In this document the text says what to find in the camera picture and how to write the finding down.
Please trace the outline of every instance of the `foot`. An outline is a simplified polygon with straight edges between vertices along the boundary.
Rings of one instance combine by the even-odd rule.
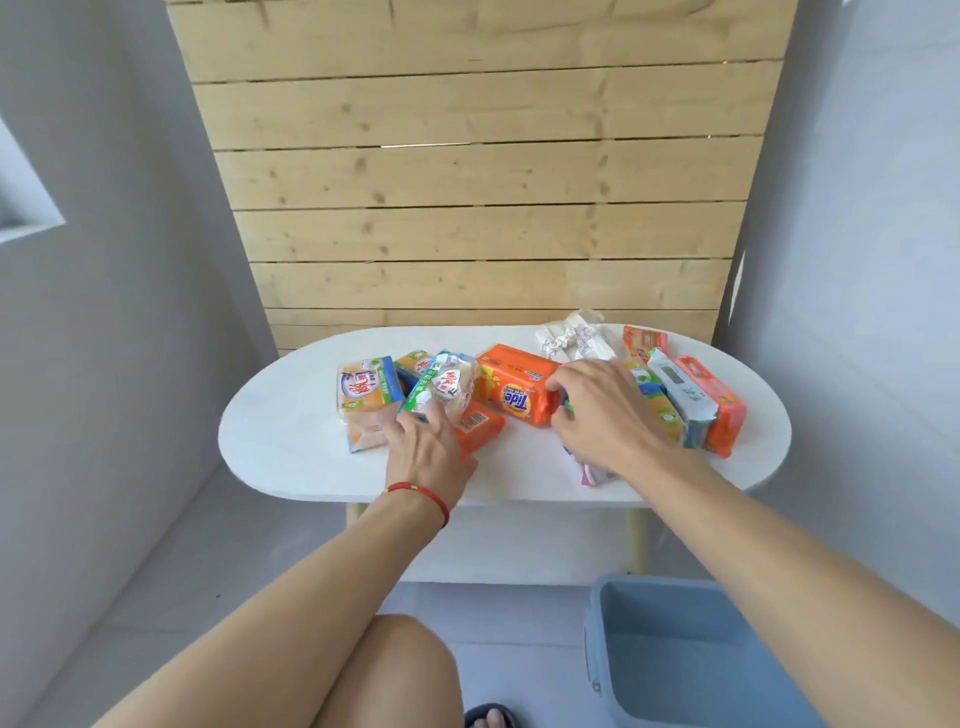
[[[487,717],[478,718],[474,721],[473,728],[507,728],[507,721],[500,711],[491,708],[487,712]]]

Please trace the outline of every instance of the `table leg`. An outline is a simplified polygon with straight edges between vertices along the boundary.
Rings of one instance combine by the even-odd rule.
[[[355,523],[358,518],[367,510],[366,503],[348,503],[347,504],[347,525]]]
[[[630,573],[647,572],[647,511],[632,508],[627,511],[627,544],[630,547]]]

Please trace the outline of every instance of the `wooden plank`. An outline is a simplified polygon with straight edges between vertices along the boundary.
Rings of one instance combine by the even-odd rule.
[[[333,330],[336,327],[530,325],[560,321],[567,313],[564,309],[268,308],[267,319],[278,343],[287,337],[310,343],[339,333]],[[610,322],[664,328],[705,342],[712,337],[717,318],[716,310],[608,309],[601,313]]]
[[[782,58],[796,0],[284,0],[168,8],[194,82]]]
[[[219,152],[234,209],[746,200],[761,139]]]
[[[216,150],[763,133],[779,61],[194,86]]]
[[[744,203],[254,210],[255,262],[730,257]]]
[[[252,263],[270,308],[715,308],[730,262]]]

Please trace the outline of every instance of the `slipper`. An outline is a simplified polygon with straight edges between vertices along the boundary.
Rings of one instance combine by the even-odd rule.
[[[500,705],[499,703],[478,705],[476,708],[468,710],[464,714],[464,727],[473,728],[473,723],[482,717],[487,717],[487,713],[489,713],[492,708],[496,708],[498,711],[500,711],[500,713],[503,714],[503,719],[504,722],[507,723],[507,728],[520,728],[520,721],[516,719],[516,716],[511,713],[508,708]]]

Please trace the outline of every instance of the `plastic storage bin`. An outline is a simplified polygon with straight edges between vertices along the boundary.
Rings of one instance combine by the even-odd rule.
[[[601,579],[585,642],[622,728],[826,728],[715,582]]]

